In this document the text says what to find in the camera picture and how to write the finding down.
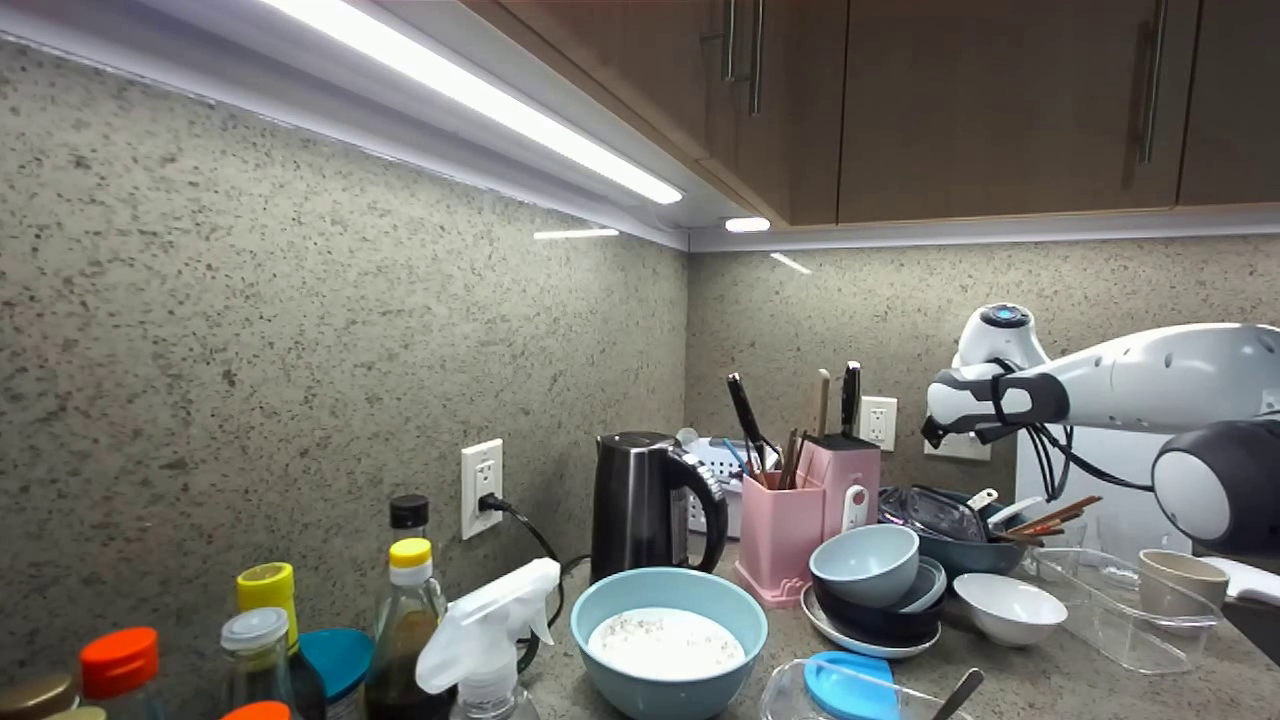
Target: cup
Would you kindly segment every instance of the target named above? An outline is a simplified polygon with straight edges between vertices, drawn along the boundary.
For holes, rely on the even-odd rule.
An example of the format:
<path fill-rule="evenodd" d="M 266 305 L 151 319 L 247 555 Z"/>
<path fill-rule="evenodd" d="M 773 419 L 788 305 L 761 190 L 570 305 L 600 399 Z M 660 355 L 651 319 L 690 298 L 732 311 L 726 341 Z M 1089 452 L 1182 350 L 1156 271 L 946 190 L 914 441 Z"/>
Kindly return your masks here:
<path fill-rule="evenodd" d="M 1178 548 L 1139 548 L 1139 608 L 1156 615 L 1203 615 L 1227 601 L 1227 570 Z"/>

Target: pink knife block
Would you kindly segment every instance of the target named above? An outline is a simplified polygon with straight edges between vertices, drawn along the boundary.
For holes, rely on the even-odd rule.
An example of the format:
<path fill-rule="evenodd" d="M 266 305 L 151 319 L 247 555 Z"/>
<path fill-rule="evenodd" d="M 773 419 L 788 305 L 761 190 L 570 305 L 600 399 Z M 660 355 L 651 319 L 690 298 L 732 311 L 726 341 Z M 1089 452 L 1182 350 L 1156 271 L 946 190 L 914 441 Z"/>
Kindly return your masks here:
<path fill-rule="evenodd" d="M 797 488 L 764 488 L 745 480 L 742 579 L 764 608 L 802 604 L 808 587 L 808 555 L 840 530 L 844 492 L 864 483 L 869 517 L 882 509 L 876 442 L 804 442 Z"/>

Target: black kettle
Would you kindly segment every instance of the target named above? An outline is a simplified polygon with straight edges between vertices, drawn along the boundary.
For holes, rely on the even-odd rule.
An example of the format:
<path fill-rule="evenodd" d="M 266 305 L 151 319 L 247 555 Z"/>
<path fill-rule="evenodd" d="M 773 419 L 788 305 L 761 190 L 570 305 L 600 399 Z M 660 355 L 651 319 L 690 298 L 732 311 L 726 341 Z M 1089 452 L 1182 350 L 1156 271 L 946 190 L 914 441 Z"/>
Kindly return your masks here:
<path fill-rule="evenodd" d="M 727 534 L 721 483 L 679 456 L 671 436 L 617 432 L 597 441 L 593 579 L 641 565 L 690 565 L 690 497 L 704 504 L 713 570 Z"/>

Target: blue lid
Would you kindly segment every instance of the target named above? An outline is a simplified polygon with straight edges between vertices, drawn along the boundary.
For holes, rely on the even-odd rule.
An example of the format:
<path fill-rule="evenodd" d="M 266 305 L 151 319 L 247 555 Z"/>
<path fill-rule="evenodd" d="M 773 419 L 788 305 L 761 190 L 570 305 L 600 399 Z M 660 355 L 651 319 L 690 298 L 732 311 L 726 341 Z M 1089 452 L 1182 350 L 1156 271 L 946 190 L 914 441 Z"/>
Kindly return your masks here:
<path fill-rule="evenodd" d="M 808 697 L 838 720 L 898 720 L 894 668 L 882 657 L 817 651 L 804 658 Z"/>
<path fill-rule="evenodd" d="M 359 629 L 315 629 L 305 633 L 302 649 L 319 673 L 323 703 L 346 698 L 371 668 L 371 636 Z"/>

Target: white spray bottle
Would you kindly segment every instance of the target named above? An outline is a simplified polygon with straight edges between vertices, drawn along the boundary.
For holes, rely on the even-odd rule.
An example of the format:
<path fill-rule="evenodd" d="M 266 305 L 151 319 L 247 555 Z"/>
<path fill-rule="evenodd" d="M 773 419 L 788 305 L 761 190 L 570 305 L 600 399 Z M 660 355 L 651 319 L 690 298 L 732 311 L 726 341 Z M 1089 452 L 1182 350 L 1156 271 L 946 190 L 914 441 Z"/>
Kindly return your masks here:
<path fill-rule="evenodd" d="M 443 624 L 417 657 L 417 682 L 432 697 L 455 688 L 451 714 L 535 720 L 517 673 L 517 640 L 535 633 L 553 642 L 550 592 L 559 565 L 540 555 L 524 567 L 451 601 Z"/>

